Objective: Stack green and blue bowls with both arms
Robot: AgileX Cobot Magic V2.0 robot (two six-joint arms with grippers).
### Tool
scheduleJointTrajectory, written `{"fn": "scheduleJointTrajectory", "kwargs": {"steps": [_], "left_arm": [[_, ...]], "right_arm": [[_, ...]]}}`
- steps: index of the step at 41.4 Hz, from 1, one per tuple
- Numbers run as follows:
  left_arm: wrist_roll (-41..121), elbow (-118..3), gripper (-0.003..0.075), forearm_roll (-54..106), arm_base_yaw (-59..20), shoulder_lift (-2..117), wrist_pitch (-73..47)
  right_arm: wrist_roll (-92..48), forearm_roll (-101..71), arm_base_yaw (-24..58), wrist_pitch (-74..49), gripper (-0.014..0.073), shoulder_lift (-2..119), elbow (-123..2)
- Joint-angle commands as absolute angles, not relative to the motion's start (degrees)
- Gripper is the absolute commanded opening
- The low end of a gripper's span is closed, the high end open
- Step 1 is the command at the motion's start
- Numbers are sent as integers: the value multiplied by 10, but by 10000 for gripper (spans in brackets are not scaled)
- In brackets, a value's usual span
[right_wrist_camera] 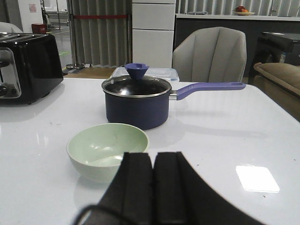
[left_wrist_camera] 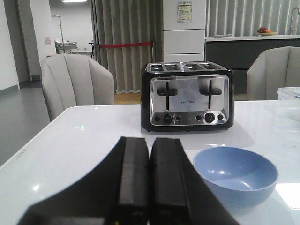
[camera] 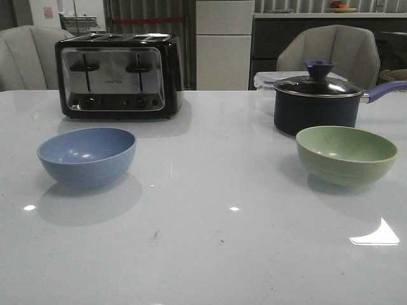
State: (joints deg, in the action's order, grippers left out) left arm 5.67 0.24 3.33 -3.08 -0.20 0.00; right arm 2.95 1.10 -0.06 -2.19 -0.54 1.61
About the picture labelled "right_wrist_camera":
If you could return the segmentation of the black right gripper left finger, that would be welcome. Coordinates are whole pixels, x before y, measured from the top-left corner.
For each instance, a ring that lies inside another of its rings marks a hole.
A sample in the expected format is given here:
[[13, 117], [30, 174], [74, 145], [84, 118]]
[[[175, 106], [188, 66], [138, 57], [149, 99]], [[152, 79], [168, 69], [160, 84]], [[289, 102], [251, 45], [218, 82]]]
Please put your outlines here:
[[98, 203], [129, 218], [131, 224], [152, 222], [152, 165], [147, 153], [125, 153], [121, 165]]

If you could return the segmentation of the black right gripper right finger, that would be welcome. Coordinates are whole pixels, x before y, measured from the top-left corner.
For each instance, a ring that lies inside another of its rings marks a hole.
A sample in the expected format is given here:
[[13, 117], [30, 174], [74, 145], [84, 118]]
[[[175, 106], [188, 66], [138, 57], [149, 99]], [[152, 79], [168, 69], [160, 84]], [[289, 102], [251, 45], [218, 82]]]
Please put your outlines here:
[[158, 153], [154, 178], [160, 225], [259, 224], [213, 190], [181, 152]]

